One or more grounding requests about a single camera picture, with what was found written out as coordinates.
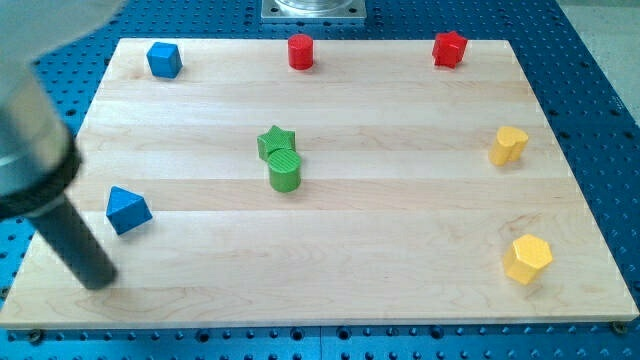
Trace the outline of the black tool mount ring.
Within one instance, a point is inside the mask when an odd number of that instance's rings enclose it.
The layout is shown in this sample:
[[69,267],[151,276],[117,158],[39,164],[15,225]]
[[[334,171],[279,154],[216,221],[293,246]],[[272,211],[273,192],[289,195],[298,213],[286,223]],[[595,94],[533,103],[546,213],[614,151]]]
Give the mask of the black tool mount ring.
[[33,185],[1,196],[1,220],[32,212],[60,195],[71,184],[81,165],[81,156],[71,137],[61,162]]

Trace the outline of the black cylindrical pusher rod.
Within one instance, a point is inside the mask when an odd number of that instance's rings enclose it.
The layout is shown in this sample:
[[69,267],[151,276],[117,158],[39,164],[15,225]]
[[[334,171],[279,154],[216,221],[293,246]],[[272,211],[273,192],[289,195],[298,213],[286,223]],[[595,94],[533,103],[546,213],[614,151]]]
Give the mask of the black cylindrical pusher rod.
[[84,288],[98,290],[114,282],[114,263],[65,194],[26,217]]

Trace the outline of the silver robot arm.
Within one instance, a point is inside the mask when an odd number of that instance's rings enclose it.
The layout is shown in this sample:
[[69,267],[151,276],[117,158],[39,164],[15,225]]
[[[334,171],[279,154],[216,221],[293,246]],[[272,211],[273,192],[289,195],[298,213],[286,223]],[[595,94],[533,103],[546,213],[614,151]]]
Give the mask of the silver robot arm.
[[1,216],[24,216],[87,289],[117,270],[65,195],[81,165],[69,128],[31,70],[40,55],[104,25],[120,0],[1,4]]

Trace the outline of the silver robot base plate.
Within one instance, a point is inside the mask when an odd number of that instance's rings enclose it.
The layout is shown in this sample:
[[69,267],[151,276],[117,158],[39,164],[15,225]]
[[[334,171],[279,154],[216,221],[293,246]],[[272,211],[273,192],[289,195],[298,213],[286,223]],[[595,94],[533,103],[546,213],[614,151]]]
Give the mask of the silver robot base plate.
[[262,0],[263,23],[362,23],[367,18],[365,0]]

